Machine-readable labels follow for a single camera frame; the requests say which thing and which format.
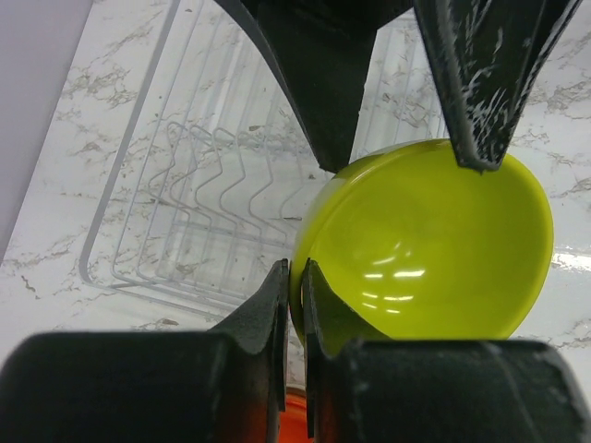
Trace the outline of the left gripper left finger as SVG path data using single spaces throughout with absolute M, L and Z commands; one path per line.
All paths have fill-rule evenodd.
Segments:
M 37 334 L 1 371 L 5 442 L 273 442 L 286 396 L 288 276 L 207 330 Z

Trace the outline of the orange bowl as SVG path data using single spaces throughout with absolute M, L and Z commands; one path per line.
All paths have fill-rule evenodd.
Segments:
M 285 411 L 280 416 L 278 441 L 281 443 L 309 442 L 307 400 L 302 389 L 289 387 L 285 397 Z

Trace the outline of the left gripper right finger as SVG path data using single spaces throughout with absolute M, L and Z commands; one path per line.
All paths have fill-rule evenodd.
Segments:
M 303 273 L 308 433 L 317 442 L 586 442 L 573 372 L 541 341 L 392 340 Z

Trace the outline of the lime green bowl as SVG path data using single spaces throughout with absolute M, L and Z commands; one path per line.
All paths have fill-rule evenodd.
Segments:
M 314 260 L 386 336 L 507 339 L 541 293 L 553 240 L 547 194 L 515 157 L 478 173 L 458 166 L 445 138 L 378 150 L 309 204 L 291 260 L 295 330 L 304 330 L 304 268 Z

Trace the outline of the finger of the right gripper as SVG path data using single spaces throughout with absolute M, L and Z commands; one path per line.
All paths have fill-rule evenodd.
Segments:
M 577 1 L 416 1 L 456 161 L 500 168 L 541 67 Z
M 349 162 L 377 32 L 413 6 L 396 0 L 219 0 L 260 51 L 319 167 Z

